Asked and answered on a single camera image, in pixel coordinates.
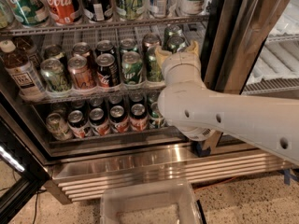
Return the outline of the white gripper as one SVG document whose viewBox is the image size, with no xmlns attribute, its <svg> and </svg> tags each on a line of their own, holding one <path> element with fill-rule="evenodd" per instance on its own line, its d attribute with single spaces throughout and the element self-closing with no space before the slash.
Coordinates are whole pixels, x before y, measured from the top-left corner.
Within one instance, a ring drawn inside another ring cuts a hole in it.
<svg viewBox="0 0 299 224">
<path fill-rule="evenodd" d="M 188 52 L 172 54 L 168 50 L 163 50 L 161 46 L 155 48 L 157 64 L 162 67 L 166 86 L 188 84 L 202 86 L 201 63 L 199 58 L 199 44 L 192 40 L 188 46 Z"/>
</svg>

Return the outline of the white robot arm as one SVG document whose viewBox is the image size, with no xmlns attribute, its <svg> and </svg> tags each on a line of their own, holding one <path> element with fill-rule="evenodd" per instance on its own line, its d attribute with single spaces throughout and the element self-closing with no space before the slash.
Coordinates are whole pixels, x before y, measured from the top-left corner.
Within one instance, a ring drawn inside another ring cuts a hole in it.
<svg viewBox="0 0 299 224">
<path fill-rule="evenodd" d="M 208 89 L 201 79 L 199 46 L 184 52 L 155 49 L 165 88 L 158 107 L 165 120 L 192 140 L 204 129 L 228 133 L 281 159 L 299 164 L 299 101 Z"/>
</svg>

